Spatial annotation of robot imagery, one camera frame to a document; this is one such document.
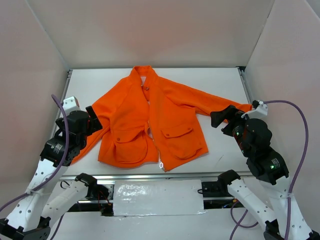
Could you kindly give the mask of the orange zip jacket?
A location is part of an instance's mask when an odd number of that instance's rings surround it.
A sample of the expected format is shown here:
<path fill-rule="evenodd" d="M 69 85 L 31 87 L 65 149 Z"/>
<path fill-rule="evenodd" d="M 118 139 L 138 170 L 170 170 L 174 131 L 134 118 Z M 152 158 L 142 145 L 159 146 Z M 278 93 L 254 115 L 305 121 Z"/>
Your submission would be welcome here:
<path fill-rule="evenodd" d="M 93 103 L 102 129 L 87 138 L 75 161 L 99 145 L 101 163 L 130 169 L 162 162 L 168 172 L 208 153 L 197 115 L 231 105 L 243 112 L 252 109 L 163 78 L 150 66 L 135 66 Z"/>

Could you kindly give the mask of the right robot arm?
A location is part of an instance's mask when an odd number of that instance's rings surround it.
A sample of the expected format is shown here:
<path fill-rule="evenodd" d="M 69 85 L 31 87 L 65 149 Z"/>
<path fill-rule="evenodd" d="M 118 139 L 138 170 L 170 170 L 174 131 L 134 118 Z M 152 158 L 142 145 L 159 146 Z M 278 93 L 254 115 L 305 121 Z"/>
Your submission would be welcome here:
<path fill-rule="evenodd" d="M 234 170 L 218 176 L 218 192 L 235 197 L 256 219 L 266 240 L 318 240 L 320 234 L 308 226 L 292 193 L 294 180 L 284 158 L 270 146 L 272 132 L 262 120 L 267 113 L 267 105 L 255 101 L 253 109 L 248 112 L 229 105 L 224 110 L 211 112 L 210 117 L 214 128 L 227 121 L 222 133 L 235 139 L 247 158 L 250 172 L 265 190 L 271 208 Z"/>

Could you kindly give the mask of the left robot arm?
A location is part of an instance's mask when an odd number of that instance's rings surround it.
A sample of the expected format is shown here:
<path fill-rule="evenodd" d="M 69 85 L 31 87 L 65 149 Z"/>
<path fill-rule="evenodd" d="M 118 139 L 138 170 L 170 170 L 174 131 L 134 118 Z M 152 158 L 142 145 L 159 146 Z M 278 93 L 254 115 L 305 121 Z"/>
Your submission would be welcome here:
<path fill-rule="evenodd" d="M 35 174 L 16 207 L 0 220 L 1 235 L 12 240 L 46 240 L 52 226 L 77 201 L 108 198 L 108 189 L 93 176 L 81 173 L 60 195 L 48 201 L 60 177 L 85 148 L 87 137 L 102 129 L 91 106 L 73 110 L 56 121 L 58 130 L 40 154 Z"/>

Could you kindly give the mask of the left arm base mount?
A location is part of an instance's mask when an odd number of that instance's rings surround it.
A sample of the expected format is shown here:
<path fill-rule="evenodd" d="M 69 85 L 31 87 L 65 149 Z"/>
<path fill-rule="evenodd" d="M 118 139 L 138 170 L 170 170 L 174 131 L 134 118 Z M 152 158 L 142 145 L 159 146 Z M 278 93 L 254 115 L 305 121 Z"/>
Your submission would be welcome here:
<path fill-rule="evenodd" d="M 109 200 L 109 192 L 105 194 L 104 190 L 99 191 L 97 196 L 93 196 L 91 199 L 78 201 L 68 212 L 100 212 L 105 217 L 114 215 L 113 203 Z"/>

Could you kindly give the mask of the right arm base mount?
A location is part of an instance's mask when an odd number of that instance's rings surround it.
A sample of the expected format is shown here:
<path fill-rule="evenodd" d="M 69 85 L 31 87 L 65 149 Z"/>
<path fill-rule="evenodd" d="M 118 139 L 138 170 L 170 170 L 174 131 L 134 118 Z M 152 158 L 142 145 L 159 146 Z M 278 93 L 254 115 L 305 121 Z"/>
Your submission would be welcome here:
<path fill-rule="evenodd" d="M 205 210 L 230 209 L 237 199 L 224 192 L 217 181 L 202 181 L 197 193 L 203 197 Z"/>

